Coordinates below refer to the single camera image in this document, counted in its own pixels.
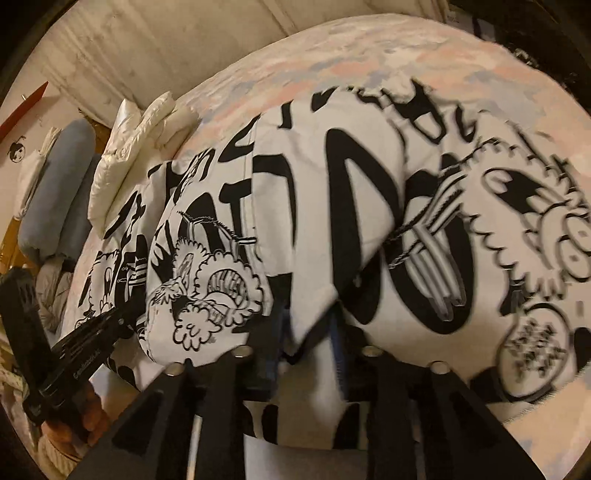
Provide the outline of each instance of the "blue pillow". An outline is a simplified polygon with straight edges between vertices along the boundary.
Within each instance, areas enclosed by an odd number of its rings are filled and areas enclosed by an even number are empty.
[[[92,228],[88,221],[88,201],[90,200],[90,188],[95,178],[96,166],[99,164],[99,160],[100,154],[95,153],[64,221],[56,255],[74,261],[78,261],[80,258],[82,248]]]
[[[39,185],[18,232],[18,246],[42,264],[57,252],[61,231],[95,153],[95,131],[85,119],[68,125],[49,152]]]

